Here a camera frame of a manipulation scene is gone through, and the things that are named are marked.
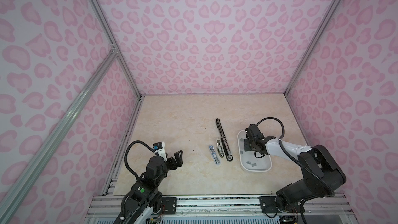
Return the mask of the white plastic bin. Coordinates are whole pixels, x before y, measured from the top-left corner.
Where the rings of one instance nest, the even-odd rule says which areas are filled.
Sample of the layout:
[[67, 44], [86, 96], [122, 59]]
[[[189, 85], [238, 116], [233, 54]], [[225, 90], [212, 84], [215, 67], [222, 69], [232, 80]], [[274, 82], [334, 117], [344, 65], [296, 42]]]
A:
[[[256, 158], [253, 151], [244, 151], [244, 139], [246, 138], [246, 132], [241, 130], [237, 135], [238, 148], [239, 148], [239, 160], [240, 166], [244, 171], [247, 172], [268, 172], [272, 168], [272, 161], [269, 155], [262, 158]], [[252, 167], [246, 162], [256, 163], [257, 166]]]

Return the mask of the black stapler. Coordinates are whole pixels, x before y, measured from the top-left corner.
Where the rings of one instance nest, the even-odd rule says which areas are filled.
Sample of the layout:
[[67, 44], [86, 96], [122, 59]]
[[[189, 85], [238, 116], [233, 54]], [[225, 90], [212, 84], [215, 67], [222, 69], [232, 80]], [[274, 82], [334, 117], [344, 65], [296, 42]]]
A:
[[221, 136], [221, 145], [222, 145], [226, 160], [228, 162], [232, 162], [233, 161], [232, 152], [231, 152], [231, 150], [229, 148], [229, 144], [228, 144], [228, 141], [226, 139], [226, 135], [225, 135], [225, 132], [223, 130], [223, 127], [221, 125], [221, 121], [220, 121], [219, 118], [216, 118], [216, 126], [217, 126], [217, 129], [219, 130], [219, 133], [220, 133], [220, 136]]

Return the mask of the blue mini stapler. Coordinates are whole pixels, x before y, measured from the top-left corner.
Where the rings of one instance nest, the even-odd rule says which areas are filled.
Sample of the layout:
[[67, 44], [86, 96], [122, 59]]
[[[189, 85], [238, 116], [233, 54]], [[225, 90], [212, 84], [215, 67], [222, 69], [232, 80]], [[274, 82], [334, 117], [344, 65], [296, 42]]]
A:
[[219, 165], [220, 164], [220, 160], [219, 160], [219, 158], [218, 158], [218, 156], [217, 156], [217, 154], [215, 152], [215, 149], [214, 149], [214, 147], [212, 145], [209, 145], [209, 151], [211, 153], [211, 156], [212, 156], [215, 164]]

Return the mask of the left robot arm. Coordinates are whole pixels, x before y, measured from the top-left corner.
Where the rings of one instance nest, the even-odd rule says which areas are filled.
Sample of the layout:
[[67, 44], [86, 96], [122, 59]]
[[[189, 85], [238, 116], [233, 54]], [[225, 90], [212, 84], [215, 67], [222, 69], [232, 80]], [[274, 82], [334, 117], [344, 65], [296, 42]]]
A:
[[162, 193], [159, 191], [161, 182], [170, 170], [183, 165], [183, 151], [174, 153], [174, 157], [164, 159], [159, 155], [150, 158], [146, 171], [131, 187], [121, 200], [121, 211], [115, 224], [144, 224], [152, 215], [162, 209]]

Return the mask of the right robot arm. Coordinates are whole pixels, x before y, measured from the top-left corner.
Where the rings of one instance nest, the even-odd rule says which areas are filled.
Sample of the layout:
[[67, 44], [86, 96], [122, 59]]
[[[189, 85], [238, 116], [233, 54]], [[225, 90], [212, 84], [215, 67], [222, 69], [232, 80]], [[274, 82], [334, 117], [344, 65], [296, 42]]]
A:
[[279, 138], [264, 136], [257, 124], [245, 129], [244, 153], [253, 153], [257, 159], [278, 156], [290, 160], [301, 169], [303, 178], [280, 189], [275, 197], [275, 209], [289, 212], [299, 203], [316, 198], [333, 197], [335, 190], [346, 183], [347, 178], [325, 146], [302, 146]]

